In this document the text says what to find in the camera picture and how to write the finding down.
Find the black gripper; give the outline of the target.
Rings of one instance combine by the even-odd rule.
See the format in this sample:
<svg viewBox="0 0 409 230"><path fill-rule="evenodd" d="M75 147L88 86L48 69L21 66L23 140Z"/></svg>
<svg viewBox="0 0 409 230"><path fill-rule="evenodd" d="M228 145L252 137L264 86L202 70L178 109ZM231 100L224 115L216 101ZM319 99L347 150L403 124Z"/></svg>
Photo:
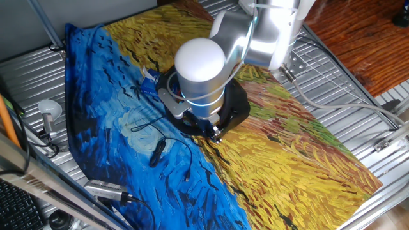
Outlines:
<svg viewBox="0 0 409 230"><path fill-rule="evenodd" d="M210 138L214 143L220 143L223 136L223 127L218 114L213 114L207 118L198 118L197 125L206 138Z"/></svg>

